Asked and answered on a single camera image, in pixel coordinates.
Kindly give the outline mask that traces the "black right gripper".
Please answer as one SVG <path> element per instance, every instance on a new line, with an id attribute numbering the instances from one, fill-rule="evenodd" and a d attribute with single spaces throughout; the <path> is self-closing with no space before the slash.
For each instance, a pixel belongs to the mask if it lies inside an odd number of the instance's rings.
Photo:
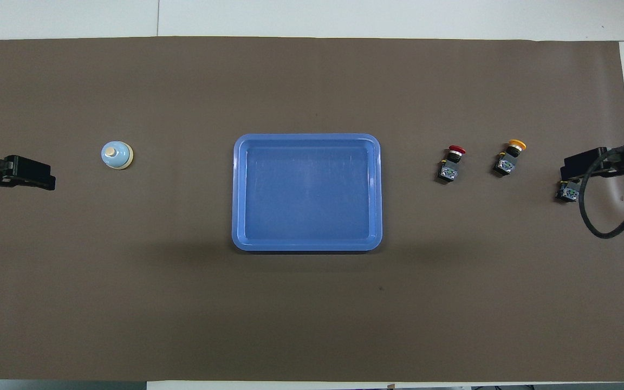
<path id="1" fill-rule="evenodd" d="M 624 146 L 619 153 L 605 157 L 591 172 L 591 176 L 622 176 L 624 177 Z M 575 154 L 564 159 L 564 165 L 560 168 L 560 181 L 579 183 L 597 158 L 610 151 L 607 147 L 597 147 L 588 151 Z"/>

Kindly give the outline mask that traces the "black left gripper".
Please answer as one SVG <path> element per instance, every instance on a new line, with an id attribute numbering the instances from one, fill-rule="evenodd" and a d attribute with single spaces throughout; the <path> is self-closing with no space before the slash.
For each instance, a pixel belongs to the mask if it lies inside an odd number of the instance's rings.
<path id="1" fill-rule="evenodd" d="M 33 184 L 43 190 L 53 191 L 56 178 L 50 166 L 19 155 L 0 159 L 0 184 Z"/>

